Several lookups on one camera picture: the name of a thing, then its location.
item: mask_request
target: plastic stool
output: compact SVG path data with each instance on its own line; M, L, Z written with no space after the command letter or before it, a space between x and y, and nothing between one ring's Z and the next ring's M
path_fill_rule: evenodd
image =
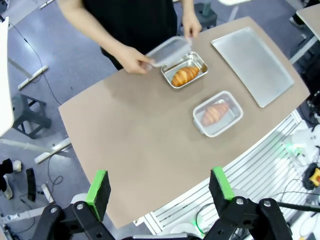
M196 3L194 5L194 12L196 17L198 18L202 29L209 29L211 26L216 26L217 25L217 14L210 8L210 9L206 9L206 15L203 14L203 10L204 10L204 4L203 3ZM183 24L180 24L180 27L178 28L177 34L179 36L183 36L184 32L181 30L181 27L183 26Z
M23 94L17 94L11 100L14 115L14 123L12 128L31 139L35 139L35 134L38 133L41 129L50 128L52 121L50 118L46 117L45 106L47 104L45 102ZM35 112L30 109L30 107L35 103L39 103L40 112ZM38 124L39 126L30 133L27 133L24 126L25 121Z

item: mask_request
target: metal tray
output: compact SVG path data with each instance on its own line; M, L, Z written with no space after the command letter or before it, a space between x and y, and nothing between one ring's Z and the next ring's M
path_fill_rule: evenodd
M213 104L222 103L229 104L229 110L226 112L223 118L217 123L209 126L203 126L201 121L207 108ZM242 108L232 94L228 91L222 91L209 98L207 101L203 102L193 110L193 122L202 134L205 134L209 138L214 138L238 122L243 115L244 112Z
M199 69L199 73L193 80L187 82L186 84L183 84L182 86L173 86L171 83L172 78L179 69L184 67L197 67ZM196 52L191 51L176 63L169 66L164 65L163 67L161 67L161 72L167 82L171 85L171 87L173 87L174 89L180 89L205 75L208 72L208 66Z
M215 39L211 44L238 75L261 108L294 84L275 54L250 27Z

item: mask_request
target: bolt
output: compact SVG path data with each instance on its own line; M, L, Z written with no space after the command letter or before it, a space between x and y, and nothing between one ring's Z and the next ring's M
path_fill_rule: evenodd
M238 205L243 205L244 204L244 201L241 198L238 198L235 202Z
M50 213L55 213L58 209L56 207L51 208Z
M263 205L266 207L271 207L271 202L270 201L264 201Z
M81 204L79 204L78 206L76 206L76 209L78 209L78 210L81 210L81 209L83 209L84 208L84 205L81 203Z

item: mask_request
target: hand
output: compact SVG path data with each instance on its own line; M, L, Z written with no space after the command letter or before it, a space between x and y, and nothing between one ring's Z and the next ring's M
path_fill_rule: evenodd
M146 74L148 64L154 62L135 48L126 45L122 45L114 57L123 66L124 70L130 74Z
M184 27L185 38L196 38L198 33L202 30L202 26L194 11L188 11L183 13L182 24Z

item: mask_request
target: shoe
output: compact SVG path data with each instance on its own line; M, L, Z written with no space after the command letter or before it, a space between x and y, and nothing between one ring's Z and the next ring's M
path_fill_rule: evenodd
M3 194L7 199L10 200L13 197L12 189L11 189L11 187L9 185L7 176L4 175L3 178L4 178L5 182L6 182L6 190L3 192Z
M303 25L298 24L293 17L289 18L290 23L292 23L295 27L302 29Z
M21 172L22 170L22 163L19 160L12 162L13 171Z

